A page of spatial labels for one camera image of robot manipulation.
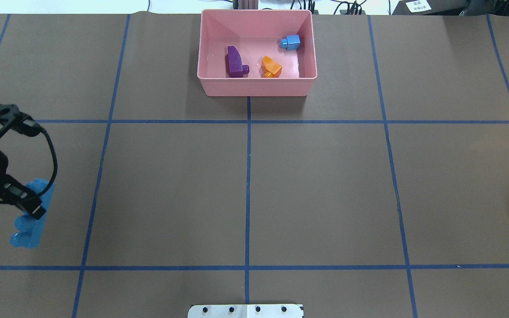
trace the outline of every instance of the blue block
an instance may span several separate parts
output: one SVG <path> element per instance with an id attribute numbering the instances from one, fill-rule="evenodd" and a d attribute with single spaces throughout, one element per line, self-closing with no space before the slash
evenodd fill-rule
<path id="1" fill-rule="evenodd" d="M 27 183 L 27 188 L 33 190 L 35 193 L 39 193 L 46 187 L 46 185 L 48 185 L 47 180 L 35 179 L 33 182 Z M 40 220 L 35 219 L 25 211 L 23 211 L 24 215 L 15 220 L 15 227 L 19 230 L 19 232 L 11 236 L 11 245 L 14 247 L 24 246 L 26 248 L 35 248 L 38 246 L 41 240 L 42 229 L 44 228 L 46 215 L 48 215 L 48 207 L 53 193 L 54 185 L 52 185 L 52 187 L 50 187 L 50 189 L 41 197 L 41 207 L 46 210 L 46 213 L 40 218 Z"/>
<path id="2" fill-rule="evenodd" d="M 286 38 L 283 38 L 280 41 L 280 47 L 283 49 L 286 49 L 288 51 L 297 50 L 300 48 L 300 36 L 295 35 L 289 35 Z"/>

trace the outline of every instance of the blue plastic piece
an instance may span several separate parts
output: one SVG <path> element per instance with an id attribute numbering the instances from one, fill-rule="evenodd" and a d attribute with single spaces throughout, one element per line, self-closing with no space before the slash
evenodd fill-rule
<path id="1" fill-rule="evenodd" d="M 300 48 L 300 36 L 289 35 L 286 38 L 283 38 L 280 42 L 280 47 L 286 49 L 288 51 L 297 50 Z"/>
<path id="2" fill-rule="evenodd" d="M 27 183 L 27 188 L 33 190 L 35 193 L 41 192 L 48 181 L 45 179 L 35 179 L 33 182 Z M 41 207 L 46 210 L 46 213 L 40 218 L 35 219 L 30 216 L 27 212 L 23 211 L 24 215 L 18 217 L 15 220 L 15 227 L 19 230 L 11 236 L 10 242 L 14 247 L 24 246 L 26 248 L 35 248 L 38 246 L 41 240 L 42 229 L 44 228 L 44 222 L 46 215 L 48 215 L 48 207 L 54 193 L 54 185 L 41 197 Z"/>

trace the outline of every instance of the white label sign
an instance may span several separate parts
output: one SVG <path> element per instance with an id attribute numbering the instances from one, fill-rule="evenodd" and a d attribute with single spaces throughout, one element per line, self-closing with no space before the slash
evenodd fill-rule
<path id="1" fill-rule="evenodd" d="M 416 0 L 412 2 L 406 2 L 406 6 L 408 6 L 408 9 L 410 9 L 410 12 L 412 13 L 431 10 L 431 7 L 429 6 L 427 0 Z"/>

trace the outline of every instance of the white mounting plate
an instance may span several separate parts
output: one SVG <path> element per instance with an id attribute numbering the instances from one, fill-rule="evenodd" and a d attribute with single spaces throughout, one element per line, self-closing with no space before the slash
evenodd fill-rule
<path id="1" fill-rule="evenodd" d="M 188 318 L 304 318 L 303 307 L 296 304 L 196 305 L 188 311 Z"/>

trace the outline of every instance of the pink plastic bin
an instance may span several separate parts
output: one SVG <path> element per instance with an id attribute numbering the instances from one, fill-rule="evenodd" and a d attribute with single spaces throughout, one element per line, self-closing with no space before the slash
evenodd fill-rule
<path id="1" fill-rule="evenodd" d="M 300 36 L 300 48 L 287 51 L 280 40 Z M 228 46 L 238 49 L 251 69 L 230 78 Z M 263 78 L 262 58 L 282 65 L 278 78 Z M 201 13 L 198 78 L 208 96 L 306 96 L 317 78 L 313 22 L 308 10 L 204 10 Z"/>

